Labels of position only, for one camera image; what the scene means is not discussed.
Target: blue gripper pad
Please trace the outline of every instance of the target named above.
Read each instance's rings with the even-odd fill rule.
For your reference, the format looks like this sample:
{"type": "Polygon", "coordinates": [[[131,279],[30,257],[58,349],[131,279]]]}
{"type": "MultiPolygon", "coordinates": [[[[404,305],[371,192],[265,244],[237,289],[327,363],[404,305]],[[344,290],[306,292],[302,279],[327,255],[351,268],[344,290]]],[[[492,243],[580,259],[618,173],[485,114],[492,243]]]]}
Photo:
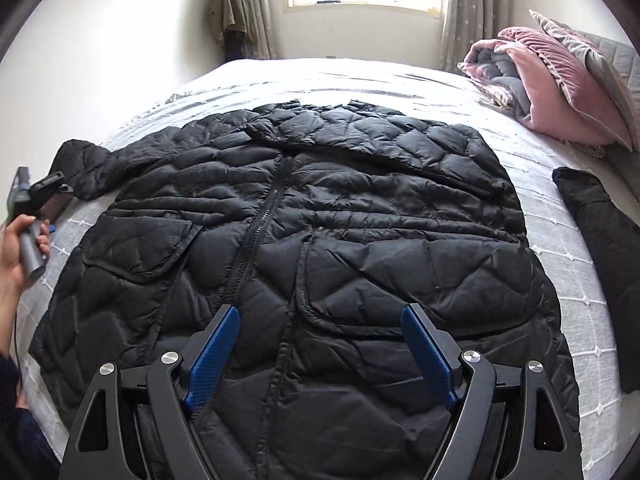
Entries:
{"type": "Polygon", "coordinates": [[[189,391],[183,400],[184,407],[190,413],[207,402],[218,386],[239,332],[240,314],[235,307],[231,307],[191,367],[189,391]]]}
{"type": "Polygon", "coordinates": [[[406,306],[402,311],[400,324],[404,341],[411,350],[431,395],[451,413],[459,399],[449,365],[410,307],[406,306]]]}

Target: zipper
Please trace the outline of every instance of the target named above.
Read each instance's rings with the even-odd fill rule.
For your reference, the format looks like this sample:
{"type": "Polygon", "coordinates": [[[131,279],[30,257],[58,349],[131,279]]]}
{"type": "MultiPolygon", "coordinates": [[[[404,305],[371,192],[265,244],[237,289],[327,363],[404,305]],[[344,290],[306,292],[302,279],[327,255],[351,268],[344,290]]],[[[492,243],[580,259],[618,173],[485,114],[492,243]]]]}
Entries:
{"type": "Polygon", "coordinates": [[[273,184],[271,184],[267,199],[264,201],[260,212],[256,215],[244,235],[238,256],[236,256],[236,262],[229,274],[229,284],[227,285],[222,303],[233,304],[238,289],[247,278],[246,274],[252,262],[255,243],[259,240],[260,235],[263,234],[264,229],[269,224],[271,216],[273,216],[273,212],[278,205],[278,199],[284,191],[285,181],[291,172],[292,161],[293,157],[284,156],[278,164],[278,170],[273,179],[273,184]]]}

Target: window frame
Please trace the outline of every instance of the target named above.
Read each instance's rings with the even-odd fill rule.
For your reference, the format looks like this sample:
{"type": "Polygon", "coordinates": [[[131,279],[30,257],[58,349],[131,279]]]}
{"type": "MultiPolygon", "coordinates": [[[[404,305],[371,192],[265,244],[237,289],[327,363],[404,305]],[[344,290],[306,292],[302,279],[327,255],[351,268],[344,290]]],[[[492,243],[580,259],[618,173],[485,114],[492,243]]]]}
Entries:
{"type": "Polygon", "coordinates": [[[372,10],[390,10],[391,12],[401,12],[403,14],[417,14],[419,16],[427,16],[428,18],[433,18],[436,20],[440,20],[442,18],[442,10],[444,6],[444,0],[440,0],[439,10],[422,10],[422,9],[413,9],[411,7],[368,4],[365,2],[340,2],[339,4],[313,3],[313,4],[301,4],[301,5],[290,5],[289,2],[290,0],[282,0],[282,7],[284,12],[299,12],[299,11],[308,11],[308,10],[328,10],[328,9],[357,9],[361,7],[363,9],[372,9],[372,10]]]}

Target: zipper teeth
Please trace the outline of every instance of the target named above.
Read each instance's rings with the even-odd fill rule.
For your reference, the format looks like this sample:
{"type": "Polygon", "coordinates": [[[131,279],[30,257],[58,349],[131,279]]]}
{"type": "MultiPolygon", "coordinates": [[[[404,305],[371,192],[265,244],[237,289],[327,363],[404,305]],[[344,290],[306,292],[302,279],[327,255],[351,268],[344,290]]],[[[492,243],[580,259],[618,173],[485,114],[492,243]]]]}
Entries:
{"type": "Polygon", "coordinates": [[[260,232],[267,225],[269,219],[271,218],[271,215],[273,214],[274,206],[281,192],[280,187],[282,185],[283,177],[284,177],[284,174],[287,171],[289,171],[290,162],[291,162],[290,156],[286,156],[285,158],[282,159],[280,163],[280,167],[278,168],[278,172],[276,173],[276,177],[274,179],[273,188],[271,189],[271,195],[267,200],[266,209],[262,212],[262,215],[260,216],[260,221],[252,228],[251,234],[248,235],[247,243],[244,247],[244,251],[242,254],[242,260],[240,261],[240,264],[238,265],[238,269],[234,274],[231,288],[225,294],[225,301],[224,301],[225,303],[232,302],[234,296],[236,295],[236,291],[238,290],[238,286],[242,281],[244,272],[249,266],[249,262],[251,260],[251,254],[254,250],[255,241],[257,240],[258,236],[260,235],[260,232]]]}

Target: person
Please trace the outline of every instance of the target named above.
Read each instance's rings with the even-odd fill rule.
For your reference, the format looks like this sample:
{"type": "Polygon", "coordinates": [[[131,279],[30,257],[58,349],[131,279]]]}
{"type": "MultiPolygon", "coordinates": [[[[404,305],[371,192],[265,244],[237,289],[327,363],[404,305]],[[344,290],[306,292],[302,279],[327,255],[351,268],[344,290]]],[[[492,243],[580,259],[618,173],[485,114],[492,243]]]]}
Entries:
{"type": "MultiPolygon", "coordinates": [[[[28,476],[54,480],[58,478],[60,463],[18,390],[20,373],[9,354],[18,300],[31,285],[20,263],[18,234],[34,221],[33,216],[18,216],[6,227],[0,240],[0,440],[5,444],[3,452],[14,454],[4,461],[19,459],[17,467],[26,469],[28,476]]],[[[48,221],[41,225],[36,243],[48,258],[51,250],[48,221]]]]}

